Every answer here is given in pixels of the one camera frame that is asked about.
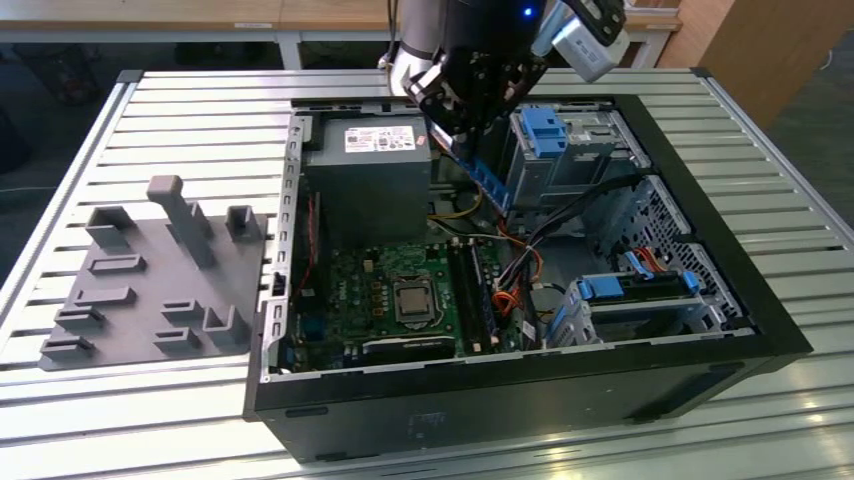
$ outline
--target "motherboard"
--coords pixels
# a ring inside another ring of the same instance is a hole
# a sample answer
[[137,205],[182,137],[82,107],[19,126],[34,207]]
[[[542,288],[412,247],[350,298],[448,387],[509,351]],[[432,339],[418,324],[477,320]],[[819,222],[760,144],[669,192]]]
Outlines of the motherboard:
[[[484,286],[500,274],[498,248],[477,245],[408,244],[333,252],[326,276],[326,305],[301,312],[300,342],[305,370],[397,363],[488,353],[512,348],[506,336],[473,338],[482,315],[464,315],[458,306],[462,282],[461,252],[477,251],[478,265],[466,272]],[[488,321],[492,320],[489,294]]]

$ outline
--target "gray plastic holder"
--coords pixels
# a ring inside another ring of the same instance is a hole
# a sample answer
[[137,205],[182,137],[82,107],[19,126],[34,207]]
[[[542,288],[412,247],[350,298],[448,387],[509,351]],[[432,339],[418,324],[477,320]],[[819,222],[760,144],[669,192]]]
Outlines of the gray plastic holder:
[[101,367],[244,354],[257,315],[268,217],[249,206],[206,217],[182,180],[153,178],[167,219],[97,207],[94,244],[57,315],[39,367]]

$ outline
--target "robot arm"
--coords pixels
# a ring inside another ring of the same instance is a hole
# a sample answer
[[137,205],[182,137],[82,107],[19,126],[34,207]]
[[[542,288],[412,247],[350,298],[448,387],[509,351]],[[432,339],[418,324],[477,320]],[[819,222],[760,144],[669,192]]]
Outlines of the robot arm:
[[553,46],[589,82],[622,58],[622,0],[564,2],[545,17],[546,0],[404,0],[393,92],[412,98],[465,161],[546,73]]

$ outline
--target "aluminum table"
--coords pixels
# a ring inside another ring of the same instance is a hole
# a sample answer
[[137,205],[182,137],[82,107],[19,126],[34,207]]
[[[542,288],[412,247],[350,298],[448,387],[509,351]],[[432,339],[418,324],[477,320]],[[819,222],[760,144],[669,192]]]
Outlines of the aluminum table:
[[[854,469],[854,235],[713,79],[625,70],[534,93],[641,96],[816,353],[687,416],[492,444],[301,465],[241,419],[246,355],[43,372],[39,348],[91,239],[94,206],[134,218],[154,174],[209,215],[253,206],[276,229],[290,100],[388,95],[374,71],[125,76],[0,291],[0,477],[823,478]],[[261,284],[270,283],[265,272]]]

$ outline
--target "cpu socket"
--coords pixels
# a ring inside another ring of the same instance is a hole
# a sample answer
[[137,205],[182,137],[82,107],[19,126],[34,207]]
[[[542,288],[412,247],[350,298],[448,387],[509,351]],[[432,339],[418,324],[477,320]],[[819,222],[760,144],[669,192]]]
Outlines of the cpu socket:
[[398,277],[393,289],[398,323],[412,330],[421,330],[442,320],[430,275]]

